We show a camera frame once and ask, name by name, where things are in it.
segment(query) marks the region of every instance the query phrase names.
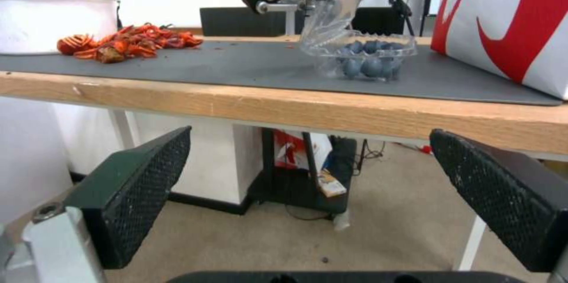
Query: plastic clamshell container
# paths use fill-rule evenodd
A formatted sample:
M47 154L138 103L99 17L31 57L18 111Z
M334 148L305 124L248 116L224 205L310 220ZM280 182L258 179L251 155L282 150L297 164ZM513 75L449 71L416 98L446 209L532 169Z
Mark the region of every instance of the plastic clamshell container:
M302 32L300 48L316 57L316 70L325 77L397 79L404 59L416 54L416 40L347 30L360 2L319 0Z

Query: dried fruit pile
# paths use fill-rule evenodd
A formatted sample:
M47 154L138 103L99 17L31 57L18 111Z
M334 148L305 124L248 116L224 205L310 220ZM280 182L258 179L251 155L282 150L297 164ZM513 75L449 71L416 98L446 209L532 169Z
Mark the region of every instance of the dried fruit pile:
M75 35L60 39L57 49L67 56L94 59L102 63L119 63L132 57L156 57L158 49L183 49L203 42L191 32L174 32L152 24L129 26L115 34L96 41L89 35Z

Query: table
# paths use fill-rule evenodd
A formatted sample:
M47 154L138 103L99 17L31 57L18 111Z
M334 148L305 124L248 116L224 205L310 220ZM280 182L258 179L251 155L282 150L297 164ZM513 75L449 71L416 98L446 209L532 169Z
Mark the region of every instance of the table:
M205 40L293 42L298 37ZM419 44L429 42L418 39ZM125 147L136 144L125 110L140 110L417 145L426 144L430 131L440 128L494 147L568 161L567 104L523 106L45 75L1 71L1 65L0 95L109 108ZM458 268L471 267L484 229L485 223L476 218Z

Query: beige carpet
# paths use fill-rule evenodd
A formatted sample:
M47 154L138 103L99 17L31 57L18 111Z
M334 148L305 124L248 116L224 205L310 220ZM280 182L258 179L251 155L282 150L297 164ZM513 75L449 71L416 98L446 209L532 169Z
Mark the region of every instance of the beige carpet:
M278 204L254 204L245 216L233 216L169 202L132 263L106 274L110 282L140 283L204 270L444 271L474 218L434 158L394 144L354 178L349 212L351 227L336 232L326 220L295 220ZM490 232L474 269L546 281L528 273Z

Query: textured gripper pad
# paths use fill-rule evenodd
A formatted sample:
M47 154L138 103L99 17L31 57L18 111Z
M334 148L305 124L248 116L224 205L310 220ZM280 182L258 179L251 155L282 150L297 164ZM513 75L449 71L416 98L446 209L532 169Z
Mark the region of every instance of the textured gripper pad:
M112 154L65 199L83 212L105 269L128 265L142 244L185 166L190 131Z
M551 271L568 240L568 182L525 154L434 130L458 193L529 271Z

